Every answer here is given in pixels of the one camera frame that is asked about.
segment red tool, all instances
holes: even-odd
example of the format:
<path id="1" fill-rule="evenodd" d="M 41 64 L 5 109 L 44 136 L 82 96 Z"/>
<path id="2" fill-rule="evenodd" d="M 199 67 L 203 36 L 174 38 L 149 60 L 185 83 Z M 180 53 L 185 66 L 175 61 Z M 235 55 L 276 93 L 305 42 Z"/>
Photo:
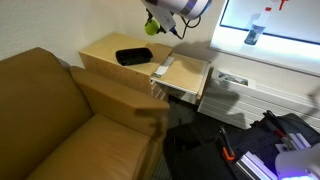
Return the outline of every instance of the red tool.
<path id="1" fill-rule="evenodd" d="M 234 152 L 231 148 L 227 131 L 224 129 L 223 126 L 220 127 L 220 134 L 222 136 L 222 155 L 228 161 L 233 161 L 235 159 Z"/>

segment tan leather armchair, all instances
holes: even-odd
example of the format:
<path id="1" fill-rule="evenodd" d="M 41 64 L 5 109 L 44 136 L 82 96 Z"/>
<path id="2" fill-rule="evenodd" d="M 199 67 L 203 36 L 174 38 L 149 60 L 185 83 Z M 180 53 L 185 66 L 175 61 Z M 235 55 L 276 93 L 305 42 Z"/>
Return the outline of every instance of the tan leather armchair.
<path id="1" fill-rule="evenodd" d="M 150 179 L 169 105 L 40 48 L 0 61 L 0 179 Z"/>

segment white wall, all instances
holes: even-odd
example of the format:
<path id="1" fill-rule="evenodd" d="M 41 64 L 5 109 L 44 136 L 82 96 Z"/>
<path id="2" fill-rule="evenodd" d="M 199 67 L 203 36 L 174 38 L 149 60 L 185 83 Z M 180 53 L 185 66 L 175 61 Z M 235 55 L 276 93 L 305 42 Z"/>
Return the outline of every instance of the white wall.
<path id="1" fill-rule="evenodd" d="M 42 47 L 82 66 L 77 52 L 120 27 L 120 4 L 115 2 L 1 0 L 0 59 Z"/>
<path id="2" fill-rule="evenodd" d="M 223 0 L 213 0 L 198 28 L 184 40 L 171 34 L 147 36 L 147 13 L 140 0 L 1 0 L 0 59 L 43 47 L 72 65 L 82 66 L 78 51 L 112 32 L 175 47 L 183 55 L 211 60 L 214 67 L 301 94 L 318 94 L 320 78 L 209 50 Z M 183 24 L 177 18 L 178 31 Z"/>

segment chair cushion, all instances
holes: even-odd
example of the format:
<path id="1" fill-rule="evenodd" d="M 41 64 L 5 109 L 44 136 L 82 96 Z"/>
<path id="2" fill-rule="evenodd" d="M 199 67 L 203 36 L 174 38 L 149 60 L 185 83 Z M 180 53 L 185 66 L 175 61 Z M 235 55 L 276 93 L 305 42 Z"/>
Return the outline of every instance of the chair cushion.
<path id="1" fill-rule="evenodd" d="M 155 143 L 102 115 L 95 115 L 63 142 L 30 179 L 135 179 Z"/>
<path id="2" fill-rule="evenodd" d="M 0 61 L 0 179 L 23 179 L 92 112 L 50 52 Z"/>

